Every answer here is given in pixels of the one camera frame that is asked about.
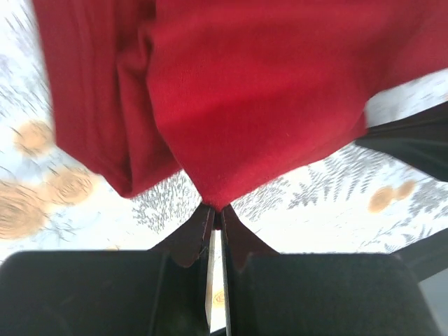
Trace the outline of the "red t shirt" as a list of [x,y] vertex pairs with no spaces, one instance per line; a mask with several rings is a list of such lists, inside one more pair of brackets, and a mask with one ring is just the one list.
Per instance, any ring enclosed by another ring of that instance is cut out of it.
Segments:
[[186,171],[216,208],[366,132],[447,67],[446,1],[35,1],[55,140],[133,197]]

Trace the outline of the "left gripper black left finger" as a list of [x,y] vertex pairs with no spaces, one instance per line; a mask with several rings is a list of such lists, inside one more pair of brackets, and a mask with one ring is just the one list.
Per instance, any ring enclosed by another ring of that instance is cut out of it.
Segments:
[[1,265],[2,335],[208,335],[215,211],[146,251],[24,251]]

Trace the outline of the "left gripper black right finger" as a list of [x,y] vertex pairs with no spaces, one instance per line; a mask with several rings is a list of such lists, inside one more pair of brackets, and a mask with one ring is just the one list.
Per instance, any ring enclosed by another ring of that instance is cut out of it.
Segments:
[[415,276],[383,253],[278,253],[220,213],[228,335],[439,335]]

